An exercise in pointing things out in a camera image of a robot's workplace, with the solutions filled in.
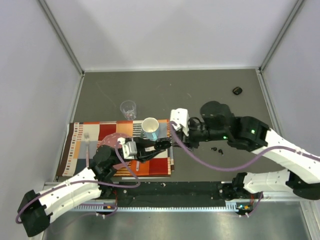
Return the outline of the black case with gold line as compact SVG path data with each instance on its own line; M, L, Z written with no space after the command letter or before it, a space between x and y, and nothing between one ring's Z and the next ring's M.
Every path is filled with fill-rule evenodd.
M243 92L243 89L239 86L235 87L233 90L232 90L232 93L236 96L240 95L241 93Z

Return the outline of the black taped earbud charging case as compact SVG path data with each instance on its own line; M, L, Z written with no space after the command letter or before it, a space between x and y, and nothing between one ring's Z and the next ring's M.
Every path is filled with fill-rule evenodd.
M165 150L172 146L171 139L169 137L159 138L154 142L155 150Z

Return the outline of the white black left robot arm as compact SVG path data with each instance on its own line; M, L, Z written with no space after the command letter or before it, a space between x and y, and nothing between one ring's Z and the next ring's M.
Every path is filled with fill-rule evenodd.
M23 225L28 237L34 237L69 210L90 200L109 198L114 189L126 188L112 182L116 165L132 160L145 163L170 147L168 137L155 141L120 137L115 146L102 144L89 166L73 177L38 193L28 191L19 205L15 222Z

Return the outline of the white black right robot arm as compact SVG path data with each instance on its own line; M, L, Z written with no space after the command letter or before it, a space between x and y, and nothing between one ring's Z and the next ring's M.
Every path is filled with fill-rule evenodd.
M193 159L190 149L202 142L226 141L237 150L255 154L255 158L238 167L217 167L221 172L236 172L231 183L218 187L226 200L245 198L260 192L287 192L307 200L320 198L320 158L285 140L266 123L251 116L235 116L228 105L209 101L200 108L202 119L189 117L187 109L170 112L172 137ZM264 156L282 166L283 170L242 172Z

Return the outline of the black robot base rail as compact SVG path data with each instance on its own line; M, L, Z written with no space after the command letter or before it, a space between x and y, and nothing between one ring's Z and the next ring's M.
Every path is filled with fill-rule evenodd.
M238 198L230 183L215 181L142 182L115 192L120 207L222 207Z

